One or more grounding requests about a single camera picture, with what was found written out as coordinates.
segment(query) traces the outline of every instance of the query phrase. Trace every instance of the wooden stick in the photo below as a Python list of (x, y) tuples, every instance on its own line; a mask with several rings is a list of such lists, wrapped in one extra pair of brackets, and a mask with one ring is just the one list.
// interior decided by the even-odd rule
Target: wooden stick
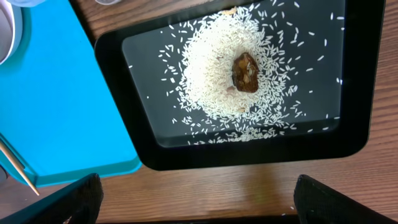
[(14, 166), (14, 168), (18, 171), (18, 173), (22, 176), (22, 178), (27, 182), (29, 187), (37, 194), (40, 195), (37, 191), (36, 187), (32, 184), (32, 182), (27, 178), (25, 172), (23, 171), (22, 167), (19, 165), (19, 161), (14, 157), (14, 154), (0, 141), (0, 150), (4, 155), (6, 155), (7, 159), (10, 163)]

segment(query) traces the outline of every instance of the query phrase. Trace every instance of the metal bowl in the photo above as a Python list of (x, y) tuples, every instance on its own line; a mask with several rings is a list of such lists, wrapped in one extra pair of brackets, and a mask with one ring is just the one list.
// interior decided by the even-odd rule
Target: metal bowl
[(0, 65), (18, 48), (22, 37), (22, 11), (6, 0), (0, 0)]

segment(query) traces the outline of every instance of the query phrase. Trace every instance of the blue cutting board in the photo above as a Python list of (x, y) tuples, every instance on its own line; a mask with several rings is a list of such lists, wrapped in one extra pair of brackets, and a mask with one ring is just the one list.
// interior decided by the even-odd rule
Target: blue cutting board
[[(141, 166), (70, 3), (23, 9), (24, 33), (0, 65), (0, 138), (38, 187)], [(0, 164), (24, 183), (0, 154)]]

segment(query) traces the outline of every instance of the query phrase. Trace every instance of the uncooked white rice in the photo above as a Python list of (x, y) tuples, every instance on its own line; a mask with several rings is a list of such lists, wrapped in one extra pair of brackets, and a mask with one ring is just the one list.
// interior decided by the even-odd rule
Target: uncooked white rice
[[(300, 7), (297, 2), (294, 2), (296, 7)], [(204, 17), (200, 21), (195, 21), (193, 25), (197, 24), (200, 27), (194, 27), (189, 22), (185, 22), (183, 27), (188, 26), (188, 29), (194, 31), (191, 38), (188, 38), (182, 50), (177, 49), (177, 53), (182, 56), (182, 60), (178, 63), (181, 71), (181, 78), (170, 81), (176, 84), (173, 88), (175, 90), (167, 91), (169, 93), (176, 91), (177, 100), (182, 110), (192, 112), (193, 110), (204, 111), (207, 115), (206, 124), (211, 124), (213, 131), (226, 130), (231, 125), (235, 127), (235, 132), (226, 134), (226, 137), (218, 136), (217, 139), (211, 139), (209, 143), (222, 143), (229, 141), (250, 141), (253, 139), (266, 139), (284, 135), (283, 131), (276, 132), (272, 127), (265, 130), (267, 126), (277, 126), (278, 128), (290, 128), (296, 130), (294, 124), (283, 122), (283, 119), (289, 114), (285, 114), (284, 107), (282, 112), (281, 104), (285, 103), (284, 97), (292, 96), (298, 90), (297, 85), (287, 86), (286, 82), (290, 80), (291, 71), (295, 67), (290, 67), (288, 64), (292, 61), (290, 58), (287, 64), (284, 62), (285, 51), (282, 50), (284, 41), (284, 31), (278, 31), (279, 46), (271, 45), (270, 40), (273, 35), (265, 37), (266, 29), (274, 30), (277, 27), (277, 21), (274, 20), (272, 24), (261, 24), (257, 19), (252, 19), (250, 13), (257, 9), (260, 4), (254, 6), (251, 4), (249, 8), (237, 7), (237, 13), (232, 16), (223, 13), (217, 13)], [(266, 11), (258, 11), (259, 16), (267, 17)], [(277, 12), (273, 13), (271, 18), (275, 18)], [(286, 22), (288, 26), (293, 26), (292, 23)], [(292, 44), (297, 42), (297, 34), (299, 28), (295, 27), (295, 39), (291, 41)], [(187, 31), (179, 30), (178, 33), (186, 34)], [(248, 52), (256, 60), (259, 67), (259, 89), (255, 93), (240, 92), (234, 89), (232, 92), (227, 92), (227, 88), (233, 86), (231, 79), (231, 67), (236, 58), (243, 52)], [(174, 75), (179, 75), (174, 67), (167, 65)], [(296, 101), (294, 106), (295, 116), (306, 116), (303, 111), (298, 111), (299, 101)], [(182, 123), (191, 126), (192, 137), (194, 138), (199, 131), (194, 130), (195, 127), (200, 127), (200, 123), (194, 123), (192, 118), (187, 116), (182, 120)], [(263, 128), (255, 128), (252, 125), (263, 126)], [(207, 129), (202, 128), (201, 133), (207, 134)], [(203, 141), (195, 142), (194, 144), (205, 144)]]

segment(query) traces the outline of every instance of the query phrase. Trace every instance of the brown object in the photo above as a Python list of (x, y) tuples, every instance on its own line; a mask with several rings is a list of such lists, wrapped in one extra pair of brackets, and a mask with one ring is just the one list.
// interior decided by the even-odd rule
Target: brown object
[[(135, 0), (113, 6), (77, 0), (95, 38), (207, 0)], [(343, 159), (283, 162), (157, 172), (143, 166), (130, 175), (103, 178), (98, 223), (189, 220), (293, 214), (293, 192), (308, 174), (359, 203), (398, 221), (398, 0), (387, 0), (368, 145)], [(13, 178), (0, 185), (0, 218), (65, 185), (40, 188), (40, 196)]]
[(235, 14), (238, 11), (238, 8), (235, 6), (230, 10), (224, 10), (221, 13), (227, 16), (232, 16), (233, 14)]
[(21, 177), (27, 182), (29, 187), (31, 187), (31, 189), (37, 194), (37, 196), (39, 196), (40, 194), (37, 191), (35, 185), (33, 185), (32, 182), (29, 180), (29, 178), (26, 176), (22, 164), (18, 161), (15, 155), (9, 150), (9, 148), (1, 141), (0, 141), (0, 151), (7, 157), (12, 166), (14, 166), (14, 168), (18, 171), (19, 175), (21, 175)]
[(255, 93), (259, 89), (259, 67), (254, 58), (247, 52), (241, 54), (232, 66), (232, 81), (236, 89)]

